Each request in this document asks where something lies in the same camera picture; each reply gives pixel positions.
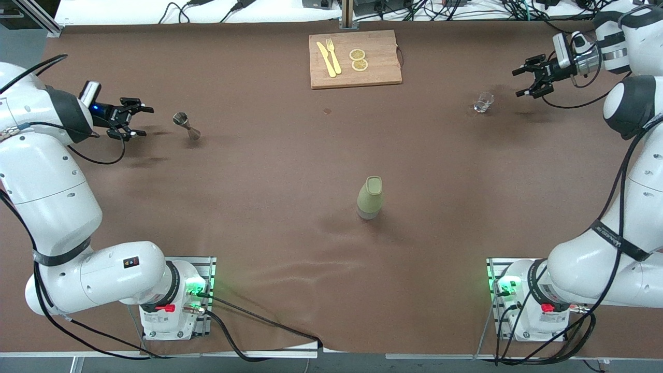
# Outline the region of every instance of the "clear glass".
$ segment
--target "clear glass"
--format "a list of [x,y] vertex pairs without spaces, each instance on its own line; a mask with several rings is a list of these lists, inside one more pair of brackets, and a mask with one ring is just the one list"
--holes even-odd
[[495,102],[495,96],[490,92],[483,92],[474,104],[474,110],[478,113],[485,113],[493,102]]

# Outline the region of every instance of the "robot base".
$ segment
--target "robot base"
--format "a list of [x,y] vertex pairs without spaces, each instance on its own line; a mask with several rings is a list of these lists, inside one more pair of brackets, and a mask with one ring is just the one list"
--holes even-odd
[[[527,283],[527,273],[534,260],[518,258],[489,258],[487,260],[488,276],[491,285],[491,296],[508,291],[510,295],[496,296],[493,299],[493,314],[495,316],[495,330],[498,330],[500,320],[505,309],[512,305],[521,305],[530,288]],[[508,311],[502,320],[501,335],[499,338],[509,339],[511,333],[519,342],[546,342],[564,330],[569,323],[569,311],[543,312],[533,297],[527,299],[522,310],[515,331],[513,325],[518,317],[519,309]]]
[[171,302],[175,310],[146,312],[141,308],[141,323],[146,340],[189,340],[196,328],[198,315],[184,312],[184,306],[201,305],[201,299],[189,292],[196,288],[205,290],[206,282],[191,263],[184,260],[173,260],[172,263],[180,274],[180,284]]

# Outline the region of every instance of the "gray floor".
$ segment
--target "gray floor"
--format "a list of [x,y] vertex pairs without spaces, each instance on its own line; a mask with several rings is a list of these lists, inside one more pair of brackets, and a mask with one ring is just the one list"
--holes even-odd
[[[42,59],[46,32],[42,30],[10,31],[0,26],[0,60],[29,67]],[[308,372],[343,373],[488,373],[488,372],[589,372],[580,361],[569,361],[554,366],[499,366],[467,360],[387,360],[378,354],[320,354],[310,361]],[[0,373],[16,372],[69,372],[71,358],[0,358]],[[252,372],[280,373],[304,372],[306,360],[277,359],[260,363],[246,363],[238,358],[175,358],[170,360],[127,361],[116,358],[87,358],[84,373],[195,373],[195,372]],[[661,361],[612,361],[611,372],[658,373],[663,372]]]

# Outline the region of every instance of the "white robotic arm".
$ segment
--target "white robotic arm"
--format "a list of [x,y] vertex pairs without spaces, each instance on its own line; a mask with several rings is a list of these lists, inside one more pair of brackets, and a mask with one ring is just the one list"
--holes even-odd
[[[534,98],[553,91],[552,82],[599,67],[631,71],[607,95],[603,117],[624,139],[663,115],[663,9],[614,2],[598,12],[596,45],[574,33],[570,48],[556,36],[558,58],[529,58],[514,71],[534,73],[535,82],[517,93]],[[663,307],[663,126],[644,138],[642,153],[625,183],[624,237],[619,231],[619,196],[600,221],[577,238],[556,246],[546,260],[514,262],[496,282],[505,307],[522,306],[517,340],[547,341],[566,328],[569,307],[594,304],[606,289],[617,248],[621,260],[604,304]],[[509,317],[513,329],[515,317]]]
[[[24,71],[0,62],[0,86]],[[97,103],[100,88],[88,82],[77,98],[29,74],[0,94],[0,181],[35,240],[49,313],[121,301],[141,305],[151,338],[189,339],[196,318],[190,306],[200,304],[192,294],[206,286],[190,263],[166,261],[152,242],[96,252],[90,247],[101,208],[65,146],[90,137],[93,124],[120,141],[145,135],[129,128],[129,121],[137,112],[152,111],[138,99],[123,98],[122,106]],[[25,297],[43,315],[33,278]]]

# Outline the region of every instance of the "lemon slice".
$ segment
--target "lemon slice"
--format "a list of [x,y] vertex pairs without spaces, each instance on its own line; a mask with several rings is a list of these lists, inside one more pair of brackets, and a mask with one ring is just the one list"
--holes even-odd
[[366,52],[361,49],[353,49],[350,51],[350,59],[352,61],[359,61],[366,58]]
[[364,71],[369,67],[369,63],[366,60],[352,61],[352,68],[355,71]]

